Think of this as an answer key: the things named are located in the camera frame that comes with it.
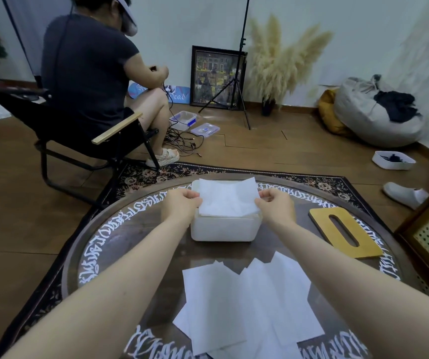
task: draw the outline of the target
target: blue sign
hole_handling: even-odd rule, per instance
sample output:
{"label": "blue sign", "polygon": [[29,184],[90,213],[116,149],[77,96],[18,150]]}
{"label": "blue sign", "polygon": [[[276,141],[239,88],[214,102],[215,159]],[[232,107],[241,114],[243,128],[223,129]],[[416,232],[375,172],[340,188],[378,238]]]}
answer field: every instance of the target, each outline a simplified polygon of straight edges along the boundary
{"label": "blue sign", "polygon": [[[166,91],[170,94],[170,102],[173,100],[173,103],[190,103],[190,88],[189,87],[179,87],[179,86],[165,86]],[[133,83],[128,88],[128,94],[133,99],[136,99],[141,93],[146,90],[145,87],[142,87],[138,83]]]}

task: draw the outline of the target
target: wooden floor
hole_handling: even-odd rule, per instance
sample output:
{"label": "wooden floor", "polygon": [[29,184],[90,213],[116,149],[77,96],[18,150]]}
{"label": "wooden floor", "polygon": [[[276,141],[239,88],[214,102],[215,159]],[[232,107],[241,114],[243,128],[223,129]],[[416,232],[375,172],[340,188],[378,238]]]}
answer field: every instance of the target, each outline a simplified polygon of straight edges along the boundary
{"label": "wooden floor", "polygon": [[[173,112],[197,111],[174,105]],[[250,113],[248,131],[242,112],[206,109],[201,123],[221,127],[205,140],[198,155],[182,161],[240,169],[346,176],[391,229],[409,210],[385,197],[388,181],[418,187],[428,160],[415,149],[418,161],[411,171],[388,171],[371,162],[375,148],[326,132],[313,116],[274,112],[269,118]],[[14,118],[0,120],[0,337],[52,264],[65,240],[74,232],[88,205],[47,187],[41,178],[35,134]],[[70,153],[59,145],[53,149]],[[87,162],[84,156],[71,154]],[[139,153],[134,156],[144,157]],[[108,180],[66,163],[49,160],[54,181],[96,196]]]}

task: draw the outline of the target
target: sneaker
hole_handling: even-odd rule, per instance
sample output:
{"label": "sneaker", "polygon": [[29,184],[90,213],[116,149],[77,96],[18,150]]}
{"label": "sneaker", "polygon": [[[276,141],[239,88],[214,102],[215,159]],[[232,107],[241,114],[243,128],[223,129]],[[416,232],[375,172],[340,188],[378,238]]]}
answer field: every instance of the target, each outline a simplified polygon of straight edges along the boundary
{"label": "sneaker", "polygon": [[385,184],[382,191],[392,200],[414,210],[429,197],[429,194],[423,189],[416,190],[392,182]]}
{"label": "sneaker", "polygon": [[[178,150],[171,150],[166,148],[163,149],[163,154],[161,156],[155,156],[158,160],[160,167],[175,163],[180,160],[180,154],[178,153]],[[146,161],[146,165],[150,168],[155,167],[155,163],[150,158]]]}

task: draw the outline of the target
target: dried plant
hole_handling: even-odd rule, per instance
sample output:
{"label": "dried plant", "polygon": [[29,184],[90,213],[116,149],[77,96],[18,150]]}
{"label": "dried plant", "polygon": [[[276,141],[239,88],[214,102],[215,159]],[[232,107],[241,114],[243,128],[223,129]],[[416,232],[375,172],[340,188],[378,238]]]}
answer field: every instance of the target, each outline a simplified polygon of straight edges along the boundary
{"label": "dried plant", "polygon": [[250,89],[264,100],[281,104],[289,90],[298,83],[306,83],[314,63],[333,38],[333,33],[319,33],[319,24],[307,29],[301,38],[282,49],[281,25],[276,16],[270,16],[265,27],[255,19],[250,20],[252,38]]}

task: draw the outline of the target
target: vase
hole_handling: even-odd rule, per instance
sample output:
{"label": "vase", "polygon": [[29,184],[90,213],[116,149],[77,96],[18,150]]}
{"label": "vase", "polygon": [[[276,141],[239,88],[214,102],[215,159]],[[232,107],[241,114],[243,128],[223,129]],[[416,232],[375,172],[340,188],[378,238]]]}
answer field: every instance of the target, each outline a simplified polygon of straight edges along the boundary
{"label": "vase", "polygon": [[269,117],[273,111],[276,101],[274,99],[264,99],[261,102],[261,114],[265,117]]}

